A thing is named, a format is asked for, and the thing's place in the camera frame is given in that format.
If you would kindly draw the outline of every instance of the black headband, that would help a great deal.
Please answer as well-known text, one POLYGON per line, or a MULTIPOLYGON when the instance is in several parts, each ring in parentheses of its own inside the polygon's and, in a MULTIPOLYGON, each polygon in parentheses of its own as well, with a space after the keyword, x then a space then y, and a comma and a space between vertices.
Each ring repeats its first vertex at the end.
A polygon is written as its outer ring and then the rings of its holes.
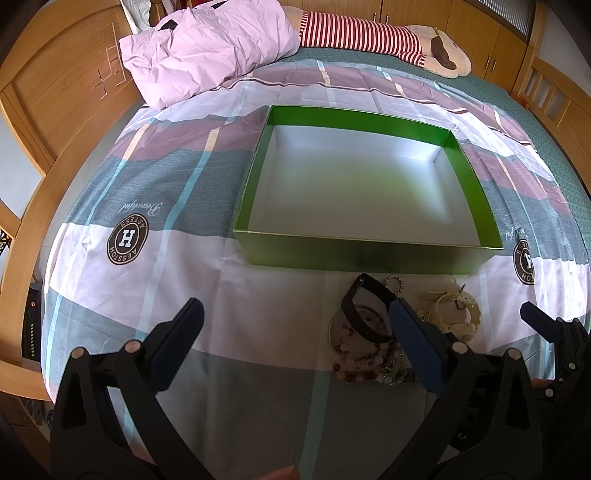
POLYGON ((379 298, 386 307, 386 311, 389 310, 390 304, 396 300, 396 295, 392 293, 388 287, 381 284, 375 278, 370 277, 367 273, 362 273, 351 285, 349 291, 343 297, 340 303, 340 308, 343 310, 345 317, 351 324, 351 326, 366 340, 372 343, 387 343, 391 342, 394 337, 390 335, 383 335, 373 330, 367 323, 363 321, 361 315, 353 305, 353 297, 357 294, 360 288, 364 288, 370 293, 373 293, 379 298))

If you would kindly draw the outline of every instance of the plaid bedsheet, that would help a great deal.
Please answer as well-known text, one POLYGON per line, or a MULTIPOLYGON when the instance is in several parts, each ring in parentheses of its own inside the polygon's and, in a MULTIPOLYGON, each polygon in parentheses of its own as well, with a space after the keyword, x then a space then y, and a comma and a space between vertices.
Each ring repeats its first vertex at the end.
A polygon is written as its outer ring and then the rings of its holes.
MULTIPOLYGON (((552 172, 520 125, 437 82, 302 60, 262 67, 163 111, 138 111, 51 250, 43 376, 55 398, 75 346, 119 349, 197 297, 206 325, 158 399, 214 476, 249 479, 296 465, 304 479, 375 478, 421 423, 427 400, 418 384, 351 385, 331 375, 326 328, 356 274, 252 267, 232 235, 245 174, 275 104, 379 112, 451 130, 484 188, 504 250, 467 277, 405 275, 402 296, 419 308, 425 291, 466 284, 483 314, 471 347, 516 346, 532 376, 552 374, 551 351, 520 320, 519 307, 529 300, 588 328, 589 258, 552 172), (132 261, 115 264, 109 237, 132 214, 148 222, 145 243, 132 261), (519 236, 530 246, 532 286, 515 272, 519 236)), ((120 396, 113 402, 143 454, 120 396)))

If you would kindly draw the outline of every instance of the circular logo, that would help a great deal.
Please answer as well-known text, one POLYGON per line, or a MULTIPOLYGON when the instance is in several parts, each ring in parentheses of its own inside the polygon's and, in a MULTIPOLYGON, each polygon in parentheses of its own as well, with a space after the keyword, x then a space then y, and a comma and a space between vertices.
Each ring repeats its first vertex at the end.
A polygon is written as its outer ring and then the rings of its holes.
POLYGON ((531 261, 530 246, 527 240, 521 239, 513 250, 515 273, 525 285, 533 285, 535 280, 534 264, 531 261))
POLYGON ((121 220, 107 242, 107 257, 115 265, 125 265, 139 255, 148 238, 148 221, 134 213, 121 220))

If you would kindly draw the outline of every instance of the jewelry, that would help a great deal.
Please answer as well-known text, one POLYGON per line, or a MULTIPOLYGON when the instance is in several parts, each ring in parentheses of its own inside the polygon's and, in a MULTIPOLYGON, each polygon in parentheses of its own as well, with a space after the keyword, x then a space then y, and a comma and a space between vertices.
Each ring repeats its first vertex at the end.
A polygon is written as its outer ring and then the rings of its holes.
POLYGON ((441 333, 453 333, 458 340, 462 342, 469 342, 474 338, 476 332, 480 328, 482 321, 482 313, 476 303, 476 299, 468 292, 464 291, 465 285, 462 288, 446 291, 430 291, 421 298, 426 300, 434 300, 433 305, 428 311, 417 310, 417 316, 425 322, 432 323, 437 326, 441 333), (458 310, 468 309, 470 313, 469 322, 458 323, 444 323, 439 313, 439 304, 454 302, 458 310))
POLYGON ((387 289, 382 283, 375 278, 370 277, 367 273, 362 273, 358 276, 349 291, 340 302, 340 309, 347 317, 347 321, 363 338, 371 343, 388 343, 393 340, 392 335, 385 335, 383 333, 373 330, 366 322, 364 322, 353 304, 353 298, 357 295, 360 289, 365 289, 375 295, 386 307, 390 308, 390 304, 396 300, 396 295, 387 289))
POLYGON ((400 278, 399 276, 397 276, 397 275, 390 275, 388 278, 386 278, 386 280, 384 280, 384 286, 387 287, 388 286, 388 283, 390 283, 390 280, 392 280, 392 279, 398 280, 398 284, 400 285, 398 287, 398 290, 397 291, 392 292, 392 293, 394 293, 394 295, 398 296, 398 295, 400 295, 402 293, 402 287, 404 286, 404 283, 402 282, 402 278, 400 278))
MULTIPOLYGON (((362 304, 356 304, 355 309, 369 328, 381 334, 387 333, 386 324, 378 312, 362 304)), ((335 352, 333 371, 339 380, 375 380, 383 385, 398 385, 403 381, 415 380, 414 372, 407 367, 398 342, 371 344, 348 322, 343 322, 344 318, 343 312, 339 310, 328 327, 328 343, 335 352)))

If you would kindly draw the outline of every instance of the wooden headboard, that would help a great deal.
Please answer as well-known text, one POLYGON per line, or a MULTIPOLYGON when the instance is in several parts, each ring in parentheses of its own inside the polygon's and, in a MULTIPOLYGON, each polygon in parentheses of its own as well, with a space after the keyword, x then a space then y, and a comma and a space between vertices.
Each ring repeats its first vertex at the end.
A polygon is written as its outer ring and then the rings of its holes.
POLYGON ((564 73, 534 57, 518 94, 568 156, 591 192, 591 97, 564 73))
POLYGON ((74 176, 139 98, 118 39, 131 33, 119 0, 58 0, 33 17, 0 67, 0 109, 42 179, 18 219, 0 202, 14 240, 0 289, 0 390, 47 399, 21 365, 25 303, 47 229, 74 176))

